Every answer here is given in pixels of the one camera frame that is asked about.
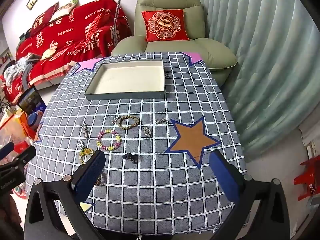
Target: picture frame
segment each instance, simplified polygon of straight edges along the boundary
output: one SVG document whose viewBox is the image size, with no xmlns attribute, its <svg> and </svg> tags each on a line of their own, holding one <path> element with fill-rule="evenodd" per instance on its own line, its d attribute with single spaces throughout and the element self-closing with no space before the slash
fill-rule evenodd
<svg viewBox="0 0 320 240">
<path fill-rule="evenodd" d="M 38 0 L 29 0 L 28 3 L 27 3 L 27 8 L 29 9 L 29 11 L 32 10 L 32 8 L 35 6 L 36 2 Z"/>
</svg>

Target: gray plaid tablecloth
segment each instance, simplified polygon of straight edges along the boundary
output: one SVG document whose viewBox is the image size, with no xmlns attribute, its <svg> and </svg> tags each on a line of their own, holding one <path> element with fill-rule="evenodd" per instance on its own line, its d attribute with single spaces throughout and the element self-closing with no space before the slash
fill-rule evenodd
<svg viewBox="0 0 320 240">
<path fill-rule="evenodd" d="M 84 96 L 91 78 L 108 62 L 161 59 L 164 62 L 166 98 L 88 101 Z M 28 166 L 27 192 L 36 178 L 60 180 L 79 166 L 77 142 L 97 149 L 97 134 L 113 129 L 122 136 L 117 150 L 105 152 L 102 185 L 95 186 L 87 201 L 95 206 L 87 212 L 99 228 L 137 234 L 175 234 L 216 231 L 230 213 L 230 203 L 209 167 L 209 154 L 219 149 L 241 173 L 246 171 L 241 145 L 231 114 L 217 83 L 204 63 L 189 66 L 188 57 L 177 53 L 140 53 L 107 57 L 94 72 L 74 74 L 75 66 L 52 96 L 42 119 L 42 143 L 35 143 L 36 157 Z M 135 115 L 140 125 L 123 131 L 111 123 L 116 114 Z M 177 138 L 171 119 L 193 124 L 204 116 L 207 134 L 222 144 L 204 152 L 201 168 L 186 153 L 164 154 Z M 155 125 L 155 120 L 166 119 Z M 82 134 L 88 125 L 89 140 Z M 152 137 L 142 130 L 148 126 Z M 102 140 L 113 144 L 111 134 Z M 124 153 L 139 155 L 135 165 L 124 161 Z M 64 214 L 61 203 L 56 203 Z"/>
</svg>

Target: pink and yellow beaded bracelet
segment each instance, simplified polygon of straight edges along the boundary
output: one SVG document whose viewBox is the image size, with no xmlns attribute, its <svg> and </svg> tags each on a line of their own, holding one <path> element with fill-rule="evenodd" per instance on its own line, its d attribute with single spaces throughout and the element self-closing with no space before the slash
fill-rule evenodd
<svg viewBox="0 0 320 240">
<path fill-rule="evenodd" d="M 112 133 L 116 137 L 117 142 L 113 146 L 107 147 L 107 146 L 105 146 L 105 145 L 103 145 L 101 143 L 101 139 L 106 133 Z M 121 136 L 116 131 L 113 131 L 113 130 L 101 131 L 97 136 L 97 145 L 100 146 L 103 150 L 113 151 L 113 150 L 118 149 L 120 147 L 120 145 L 121 145 Z"/>
</svg>

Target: red sofa cover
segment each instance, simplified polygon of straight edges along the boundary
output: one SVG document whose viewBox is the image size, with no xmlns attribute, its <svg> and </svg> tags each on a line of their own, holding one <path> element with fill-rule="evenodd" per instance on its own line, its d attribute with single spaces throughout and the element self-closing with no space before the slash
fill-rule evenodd
<svg viewBox="0 0 320 240">
<path fill-rule="evenodd" d="M 49 48 L 55 49 L 52 58 L 36 63 L 28 75 L 29 85 L 65 76 L 71 61 L 80 62 L 95 58 L 99 55 L 108 57 L 114 49 L 112 26 L 117 3 L 114 0 L 96 0 L 77 8 L 56 21 L 49 23 L 41 31 L 20 44 L 16 52 L 16 60 L 26 56 L 29 52 L 42 56 Z M 96 28 L 90 37 L 86 34 L 91 23 L 99 14 L 110 14 L 109 20 L 100 28 Z M 131 36 L 127 18 L 120 9 L 116 25 L 118 41 Z M 21 76 L 12 82 L 11 87 L 3 85 L 6 98 L 11 103 L 17 103 L 22 94 Z"/>
</svg>

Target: silver screw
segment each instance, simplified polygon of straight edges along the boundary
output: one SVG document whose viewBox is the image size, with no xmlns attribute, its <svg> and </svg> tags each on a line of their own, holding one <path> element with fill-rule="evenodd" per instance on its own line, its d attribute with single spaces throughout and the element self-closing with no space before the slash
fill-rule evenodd
<svg viewBox="0 0 320 240">
<path fill-rule="evenodd" d="M 273 179 L 273 183 L 276 184 L 276 185 L 280 185 L 279 179 Z"/>
<path fill-rule="evenodd" d="M 69 181 L 69 180 L 71 180 L 71 175 L 65 175 L 65 176 L 63 176 L 63 181 Z"/>
<path fill-rule="evenodd" d="M 35 184 L 36 184 L 36 185 L 40 184 L 40 182 L 41 182 L 41 179 L 36 179 L 36 180 L 35 180 Z"/>
<path fill-rule="evenodd" d="M 244 178 L 246 181 L 252 180 L 252 177 L 251 177 L 249 174 L 245 174 L 245 175 L 243 176 L 243 178 Z"/>
</svg>

